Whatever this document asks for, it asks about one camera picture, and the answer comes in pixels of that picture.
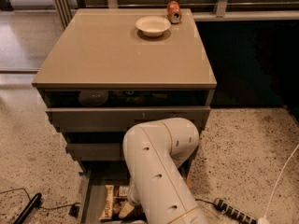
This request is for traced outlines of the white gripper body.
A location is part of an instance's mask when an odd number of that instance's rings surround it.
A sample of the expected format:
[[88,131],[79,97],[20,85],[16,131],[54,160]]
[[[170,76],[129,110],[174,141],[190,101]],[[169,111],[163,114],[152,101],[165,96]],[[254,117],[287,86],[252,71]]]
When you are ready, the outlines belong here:
[[128,199],[128,202],[130,204],[134,205],[134,206],[140,205],[139,196],[138,196],[138,193],[137,193],[137,191],[135,189],[135,185],[134,184],[131,184],[129,186],[127,199]]

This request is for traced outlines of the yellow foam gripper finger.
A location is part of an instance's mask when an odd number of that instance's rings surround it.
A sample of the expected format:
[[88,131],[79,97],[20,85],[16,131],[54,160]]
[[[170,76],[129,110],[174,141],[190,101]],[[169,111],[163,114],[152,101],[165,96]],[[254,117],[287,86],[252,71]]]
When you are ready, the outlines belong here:
[[120,219],[126,218],[134,209],[135,209],[135,207],[132,204],[130,204],[129,202],[123,202],[121,204],[119,218]]

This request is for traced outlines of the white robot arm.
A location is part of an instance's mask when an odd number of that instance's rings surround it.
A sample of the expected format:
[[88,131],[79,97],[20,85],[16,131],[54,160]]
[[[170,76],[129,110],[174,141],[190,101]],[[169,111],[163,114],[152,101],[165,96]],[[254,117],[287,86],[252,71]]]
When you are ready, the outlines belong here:
[[199,132],[183,118],[137,124],[123,138],[124,158],[148,224],[208,224],[178,171],[198,148]]

